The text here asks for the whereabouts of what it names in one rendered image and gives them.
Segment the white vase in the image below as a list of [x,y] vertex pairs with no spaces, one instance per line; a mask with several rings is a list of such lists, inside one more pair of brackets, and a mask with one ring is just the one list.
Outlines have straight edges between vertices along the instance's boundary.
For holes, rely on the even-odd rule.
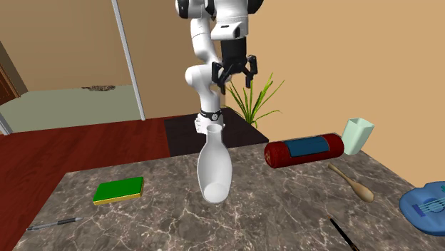
[[207,127],[206,143],[198,156],[198,182],[203,198],[209,203],[221,203],[229,193],[232,183],[232,161],[222,141],[223,127]]

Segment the grey pen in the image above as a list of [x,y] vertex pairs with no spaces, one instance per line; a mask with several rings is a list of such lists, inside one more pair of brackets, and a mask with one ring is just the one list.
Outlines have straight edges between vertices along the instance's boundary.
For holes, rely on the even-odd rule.
[[64,224],[68,224],[68,223],[72,223],[72,222],[78,222],[83,220],[84,217],[74,217],[74,218],[69,218],[69,219],[65,219],[65,220],[59,220],[56,222],[50,222],[50,223],[46,223],[46,224],[42,224],[42,225],[33,225],[30,226],[28,228],[26,228],[26,231],[36,231],[36,230],[42,230],[48,227],[53,227],[56,225],[64,225]]

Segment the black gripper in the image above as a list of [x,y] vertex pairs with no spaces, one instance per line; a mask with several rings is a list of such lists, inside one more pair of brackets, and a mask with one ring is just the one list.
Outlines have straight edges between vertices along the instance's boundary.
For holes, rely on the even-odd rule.
[[258,73],[257,58],[254,55],[246,57],[247,39],[245,37],[236,40],[223,40],[221,44],[222,64],[212,62],[212,82],[219,88],[221,94],[225,95],[226,80],[235,73],[245,74],[245,86],[251,88],[254,75]]

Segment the pale green cup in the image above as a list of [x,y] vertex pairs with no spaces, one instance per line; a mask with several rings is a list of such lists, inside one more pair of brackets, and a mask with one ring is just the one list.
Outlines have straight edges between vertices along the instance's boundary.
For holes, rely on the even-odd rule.
[[344,153],[357,154],[369,138],[374,124],[363,118],[350,118],[342,133]]

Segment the brown door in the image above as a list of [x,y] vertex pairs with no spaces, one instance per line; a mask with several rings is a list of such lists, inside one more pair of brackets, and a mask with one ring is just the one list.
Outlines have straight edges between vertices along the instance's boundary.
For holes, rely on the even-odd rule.
[[0,105],[20,98],[29,90],[0,41]]

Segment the black pencil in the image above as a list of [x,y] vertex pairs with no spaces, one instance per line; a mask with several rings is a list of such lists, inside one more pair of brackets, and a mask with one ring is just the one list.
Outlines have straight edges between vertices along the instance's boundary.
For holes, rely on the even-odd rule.
[[341,227],[331,218],[329,215],[327,216],[329,221],[333,224],[337,232],[342,236],[344,241],[351,247],[353,251],[360,251],[359,248],[350,240],[347,234],[341,229]]

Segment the green potted plant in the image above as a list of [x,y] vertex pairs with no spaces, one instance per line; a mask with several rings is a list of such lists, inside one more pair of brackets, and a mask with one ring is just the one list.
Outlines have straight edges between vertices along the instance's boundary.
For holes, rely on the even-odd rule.
[[272,113],[282,113],[282,111],[280,110],[272,110],[262,115],[258,115],[258,112],[261,109],[261,107],[263,107],[266,104],[266,102],[268,102],[271,99],[271,97],[273,97],[285,83],[285,80],[283,80],[276,87],[275,90],[273,90],[271,93],[268,93],[268,91],[270,90],[271,86],[274,83],[272,77],[273,73],[270,74],[267,83],[260,90],[257,98],[254,98],[253,96],[253,81],[250,82],[249,91],[246,91],[246,88],[242,88],[242,95],[240,95],[240,92],[236,89],[232,81],[229,81],[228,84],[226,85],[226,91],[233,97],[234,101],[237,104],[237,107],[240,109],[240,112],[236,111],[234,108],[227,105],[223,105],[223,108],[232,109],[236,114],[238,114],[241,118],[243,118],[249,125],[254,126],[255,128],[258,128],[257,122],[259,121],[259,119],[264,118],[265,116],[268,116],[269,114]]

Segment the dark robot stand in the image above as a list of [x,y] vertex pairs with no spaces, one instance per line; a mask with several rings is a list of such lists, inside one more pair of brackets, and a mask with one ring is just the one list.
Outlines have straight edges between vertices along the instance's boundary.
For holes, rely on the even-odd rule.
[[[165,132],[171,156],[199,153],[206,142],[206,135],[196,132],[194,120],[197,114],[179,116],[164,120]],[[269,140],[245,119],[230,108],[222,109],[225,127],[222,141],[227,148],[234,148]]]

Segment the blue toy guitar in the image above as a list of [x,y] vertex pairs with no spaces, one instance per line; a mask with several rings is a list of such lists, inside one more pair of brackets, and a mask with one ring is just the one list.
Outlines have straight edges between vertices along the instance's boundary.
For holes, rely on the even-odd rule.
[[445,236],[445,181],[427,183],[403,194],[399,208],[418,230],[428,235]]

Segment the red cylinder with blue label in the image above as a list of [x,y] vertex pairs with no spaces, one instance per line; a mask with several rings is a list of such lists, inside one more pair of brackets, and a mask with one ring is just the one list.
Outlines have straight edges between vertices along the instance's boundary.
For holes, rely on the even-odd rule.
[[337,158],[344,152],[344,143],[335,133],[268,143],[264,149],[271,168],[311,163]]

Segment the pale green bed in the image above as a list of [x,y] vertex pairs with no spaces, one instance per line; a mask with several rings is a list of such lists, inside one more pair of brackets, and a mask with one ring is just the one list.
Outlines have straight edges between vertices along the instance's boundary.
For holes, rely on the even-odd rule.
[[0,135],[140,119],[132,85],[110,91],[29,91],[0,105]]

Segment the wooden spoon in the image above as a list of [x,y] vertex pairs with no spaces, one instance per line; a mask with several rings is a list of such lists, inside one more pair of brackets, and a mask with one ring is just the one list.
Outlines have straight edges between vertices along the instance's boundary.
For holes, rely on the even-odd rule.
[[338,175],[340,175],[342,178],[344,178],[347,181],[347,183],[350,185],[350,187],[353,189],[354,193],[361,200],[363,200],[366,203],[372,203],[374,201],[374,193],[368,187],[349,178],[347,175],[345,175],[340,169],[338,169],[332,163],[328,163],[327,167],[329,169],[333,170]]

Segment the green and yellow sponge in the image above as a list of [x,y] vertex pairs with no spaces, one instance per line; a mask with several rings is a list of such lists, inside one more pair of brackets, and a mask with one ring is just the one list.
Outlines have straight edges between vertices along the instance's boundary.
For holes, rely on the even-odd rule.
[[143,194],[143,177],[127,178],[101,183],[93,196],[94,205],[140,198]]

